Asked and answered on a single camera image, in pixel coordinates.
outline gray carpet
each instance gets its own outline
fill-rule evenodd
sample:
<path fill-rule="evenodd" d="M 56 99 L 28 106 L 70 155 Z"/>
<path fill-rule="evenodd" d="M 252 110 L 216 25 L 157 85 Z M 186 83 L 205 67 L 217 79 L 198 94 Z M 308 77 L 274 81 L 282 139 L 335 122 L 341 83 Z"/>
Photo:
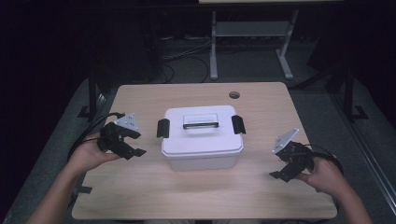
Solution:
<path fill-rule="evenodd" d="M 239 40 L 233 42 L 231 47 L 219 47 L 219 79 L 216 82 L 281 81 L 292 86 L 317 72 L 306 65 L 315 43 L 292 42 L 287 59 L 295 79 L 286 81 L 274 52 L 278 44 L 279 40 L 273 42 Z M 171 40 L 165 43 L 164 48 L 165 53 L 172 55 L 197 45 L 195 42 Z M 204 60 L 206 63 L 209 60 L 207 51 L 189 56 Z M 206 76 L 206 65 L 195 58 L 182 58 L 166 64 L 164 68 L 166 78 L 169 79 L 172 74 L 174 76 L 170 83 L 195 83 L 202 81 Z M 162 76 L 153 83 L 161 83 L 164 79 L 165 77 Z M 357 120 L 354 124 L 346 121 L 337 104 L 342 98 L 342 91 L 330 95 L 324 90 L 326 81 L 327 78 L 324 78 L 302 91 L 290 91 L 308 139 L 311 144 L 325 147 L 337 156 L 344 165 L 346 178 L 363 199 L 374 223 L 396 223 L 396 216 L 390 209 L 369 162 L 363 156 L 361 144 L 356 141 L 351 127 L 361 133 L 392 186 L 396 186 L 394 175 L 396 166 L 392 160 L 396 158 L 396 150 L 394 150 L 396 132 L 375 106 L 368 91 L 357 81 L 354 102 L 363 107 L 369 119 Z M 88 104 L 87 85 L 88 82 L 84 81 L 76 91 L 4 223 L 23 223 L 43 198 L 54 177 L 63 168 L 68 149 L 88 126 L 86 119 L 77 118 L 81 107 Z M 99 114 L 108 112 L 116 92 L 117 89 L 113 89 L 106 96 L 106 102 Z M 279 222 L 279 220 L 263 221 L 263 223 Z M 118 222 L 74 220 L 69 211 L 66 223 Z M 336 218 L 327 223 L 345 223 L 342 212 L 340 211 Z"/>

